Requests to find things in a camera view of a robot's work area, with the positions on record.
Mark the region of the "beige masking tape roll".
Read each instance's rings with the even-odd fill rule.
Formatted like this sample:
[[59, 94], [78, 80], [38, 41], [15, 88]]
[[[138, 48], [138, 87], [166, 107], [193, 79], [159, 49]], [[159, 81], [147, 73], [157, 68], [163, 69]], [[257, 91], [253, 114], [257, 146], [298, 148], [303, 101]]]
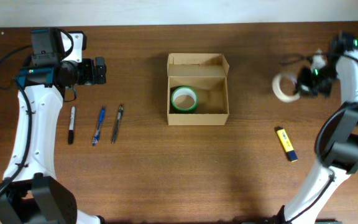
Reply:
[[[294, 90], [290, 93], [289, 84]], [[293, 72], [279, 73], [272, 80], [272, 90], [275, 96], [284, 103], [291, 103], [300, 99], [300, 94], [296, 90], [297, 78]]]

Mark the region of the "yellow highlighter blue cap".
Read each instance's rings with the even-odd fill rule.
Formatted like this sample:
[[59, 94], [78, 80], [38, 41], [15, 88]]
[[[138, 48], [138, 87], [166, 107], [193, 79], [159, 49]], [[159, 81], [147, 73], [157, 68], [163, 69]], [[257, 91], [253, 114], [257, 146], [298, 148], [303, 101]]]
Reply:
[[275, 132], [282, 144], [282, 147], [285, 151], [285, 154], [287, 156], [287, 159], [290, 161], [290, 162], [295, 162], [298, 160], [298, 156], [294, 150], [294, 147], [288, 137], [288, 134], [287, 132], [285, 131], [285, 129], [281, 126], [278, 126], [275, 128]]

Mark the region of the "green tape roll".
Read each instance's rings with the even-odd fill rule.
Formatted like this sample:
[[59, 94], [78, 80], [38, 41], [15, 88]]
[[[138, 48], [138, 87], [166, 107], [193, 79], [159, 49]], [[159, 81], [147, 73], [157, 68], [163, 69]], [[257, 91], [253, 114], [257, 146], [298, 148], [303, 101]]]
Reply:
[[192, 114], [198, 106], [198, 95], [190, 86], [179, 86], [170, 98], [173, 111], [180, 114]]

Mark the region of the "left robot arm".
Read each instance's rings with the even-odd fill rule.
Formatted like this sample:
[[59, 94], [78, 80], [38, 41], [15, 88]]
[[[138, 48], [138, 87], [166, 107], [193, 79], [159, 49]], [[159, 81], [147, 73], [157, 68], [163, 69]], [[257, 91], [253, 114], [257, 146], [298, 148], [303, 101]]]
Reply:
[[54, 149], [65, 89], [78, 81], [80, 66], [62, 60], [20, 70], [19, 120], [9, 165], [0, 183], [1, 223], [104, 223], [77, 207], [56, 180]]

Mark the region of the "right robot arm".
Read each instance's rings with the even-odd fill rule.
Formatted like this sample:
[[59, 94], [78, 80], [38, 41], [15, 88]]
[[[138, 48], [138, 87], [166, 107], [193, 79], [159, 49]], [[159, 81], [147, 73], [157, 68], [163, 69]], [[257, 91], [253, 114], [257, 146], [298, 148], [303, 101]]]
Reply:
[[280, 62], [308, 61], [294, 77], [279, 73], [272, 80], [276, 97], [285, 103], [302, 96], [329, 96], [340, 82], [341, 106], [320, 129], [314, 144], [316, 160], [300, 191], [268, 223], [318, 223], [318, 215], [337, 188], [358, 171], [358, 39], [340, 32], [327, 52], [290, 54]]

